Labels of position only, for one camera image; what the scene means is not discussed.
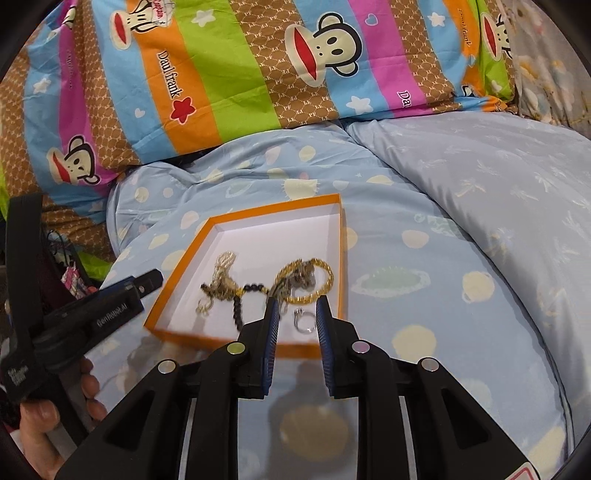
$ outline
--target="red star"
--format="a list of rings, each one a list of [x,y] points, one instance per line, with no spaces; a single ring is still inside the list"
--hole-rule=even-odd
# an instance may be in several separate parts
[[[195,107],[191,105],[193,99],[186,97],[182,100],[175,100],[173,102],[173,113],[170,114],[172,120],[178,120],[179,123],[183,124],[187,121],[189,115],[195,113]]]

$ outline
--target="gold bracelet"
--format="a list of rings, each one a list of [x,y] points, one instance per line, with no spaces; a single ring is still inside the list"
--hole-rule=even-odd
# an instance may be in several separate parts
[[[322,295],[326,295],[328,292],[330,292],[330,289],[333,287],[333,284],[335,283],[335,275],[332,273],[332,270],[330,269],[330,265],[328,263],[326,263],[324,260],[321,260],[320,258],[312,258],[312,259],[310,259],[310,263],[312,265],[314,265],[315,267],[319,267],[319,268],[322,268],[323,270],[325,270],[329,275],[328,280],[326,280],[324,285],[322,285],[322,287],[320,287],[314,293],[311,293],[309,295],[304,295],[302,297],[288,296],[288,297],[284,298],[283,300],[286,303],[291,303],[291,304],[295,304],[295,305],[307,305],[309,303],[312,303],[312,302],[318,300]],[[278,284],[283,278],[286,278],[300,264],[301,264],[301,260],[296,260],[294,262],[287,264],[285,267],[283,267],[275,278],[275,284]]]

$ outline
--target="blue bedsheet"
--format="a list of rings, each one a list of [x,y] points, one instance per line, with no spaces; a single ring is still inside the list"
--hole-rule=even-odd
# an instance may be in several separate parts
[[[251,135],[187,170],[137,169],[109,199],[119,258],[106,284],[152,268],[167,277],[209,216],[335,192],[348,234],[347,317],[360,337],[407,361],[437,357],[549,478],[571,432],[529,315],[435,202],[336,125]],[[151,337],[144,320],[91,354],[108,409],[159,359],[199,357]],[[241,480],[355,478],[356,402],[329,400],[318,362],[278,361],[269,398],[239,408]]]

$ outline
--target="orange box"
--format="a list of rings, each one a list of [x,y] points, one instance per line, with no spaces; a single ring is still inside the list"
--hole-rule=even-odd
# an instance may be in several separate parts
[[[240,286],[262,283],[270,288],[287,263],[298,258],[325,260],[335,275],[327,295],[329,303],[334,314],[343,319],[347,292],[345,215],[340,195],[330,194],[209,218],[161,290],[145,327],[162,340],[200,349],[213,350],[236,340],[233,302],[215,300],[207,316],[196,313],[199,300],[206,299],[201,284],[211,282],[217,256],[228,250],[236,254],[229,274]],[[316,268],[314,275],[319,288],[326,274]],[[242,298],[244,322],[261,319],[265,302],[261,293],[246,293]],[[306,335],[295,329],[296,307],[289,305],[282,315],[277,356],[319,358],[317,333]],[[303,308],[315,311],[314,304]]]

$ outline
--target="human hand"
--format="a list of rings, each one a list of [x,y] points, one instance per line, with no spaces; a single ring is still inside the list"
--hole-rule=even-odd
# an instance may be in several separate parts
[[[86,397],[86,408],[96,421],[103,420],[107,411],[103,404],[95,400],[100,390],[99,381],[90,375],[93,365],[87,358],[80,362],[82,377],[80,384]],[[29,400],[21,403],[21,443],[25,458],[44,480],[54,480],[64,459],[47,438],[60,422],[56,406],[49,400]]]

